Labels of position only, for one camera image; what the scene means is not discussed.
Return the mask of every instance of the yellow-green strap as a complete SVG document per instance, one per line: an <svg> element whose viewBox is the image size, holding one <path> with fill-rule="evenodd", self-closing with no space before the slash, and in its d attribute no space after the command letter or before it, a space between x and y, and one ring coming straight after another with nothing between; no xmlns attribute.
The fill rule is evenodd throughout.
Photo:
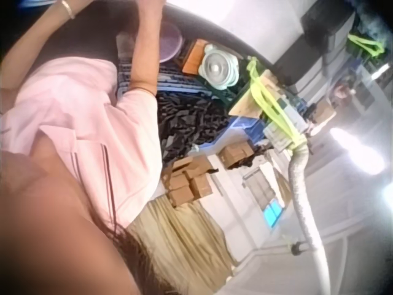
<svg viewBox="0 0 393 295"><path fill-rule="evenodd" d="M383 47L382 43L378 41L364 39L352 34L348 34L348 39L366 50L372 57L377 57L378 55L385 52L385 48Z"/></svg>
<svg viewBox="0 0 393 295"><path fill-rule="evenodd" d="M255 57L251 59L247 66L247 70L250 72L251 77L250 90L252 97L261 107L262 111L291 139L293 144L290 148L295 148L303 143L305 137L299 133L274 96L260 81L260 76L257 71L257 59Z"/></svg>

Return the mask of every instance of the flexible hose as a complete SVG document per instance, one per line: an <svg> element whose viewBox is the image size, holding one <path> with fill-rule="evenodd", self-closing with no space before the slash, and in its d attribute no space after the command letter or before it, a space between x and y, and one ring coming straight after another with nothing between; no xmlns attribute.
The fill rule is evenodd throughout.
<svg viewBox="0 0 393 295"><path fill-rule="evenodd" d="M288 167L289 185L292 190L294 208L300 227L310 250L313 252L317 276L321 285L321 294L330 295L330 275L325 248L307 198L304 170L308 161L308 153L306 143L293 150L293 156Z"/></svg>

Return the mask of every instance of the skin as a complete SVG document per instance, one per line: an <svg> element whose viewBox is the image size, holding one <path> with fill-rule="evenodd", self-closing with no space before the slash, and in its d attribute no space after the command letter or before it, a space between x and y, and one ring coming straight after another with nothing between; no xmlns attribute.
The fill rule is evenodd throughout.
<svg viewBox="0 0 393 295"><path fill-rule="evenodd" d="M91 2L68 0L75 14ZM138 1L131 89L157 92L164 3ZM64 7L54 4L7 54L1 66L3 112L14 105L46 40L68 19ZM39 294L140 294L112 242L91 220L88 196L50 138L38 133L29 155L2 152L1 172L1 216L12 224L2 236L19 273L38 284Z"/></svg>

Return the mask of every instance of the pink shirt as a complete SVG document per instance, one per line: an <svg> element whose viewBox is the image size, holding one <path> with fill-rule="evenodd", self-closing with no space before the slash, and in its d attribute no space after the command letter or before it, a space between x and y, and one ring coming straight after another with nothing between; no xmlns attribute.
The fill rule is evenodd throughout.
<svg viewBox="0 0 393 295"><path fill-rule="evenodd" d="M126 227L157 188L161 173L157 101L144 90L111 105L116 67L104 60L59 58L41 66L1 117L1 147L28 155L42 130L103 218Z"/></svg>

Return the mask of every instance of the bracelet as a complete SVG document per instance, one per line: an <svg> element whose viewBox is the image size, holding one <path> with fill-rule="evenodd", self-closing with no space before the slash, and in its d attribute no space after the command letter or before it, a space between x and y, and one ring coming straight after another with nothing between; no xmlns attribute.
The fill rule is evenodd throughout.
<svg viewBox="0 0 393 295"><path fill-rule="evenodd" d="M75 19L75 15L74 15L74 13L72 12L72 9L71 9L71 7L69 6L68 2L67 2L66 0L61 0L61 3L62 3L62 5L65 7L65 9L67 10L68 15L69 15L69 18L70 18L71 20L74 20L74 19Z"/></svg>

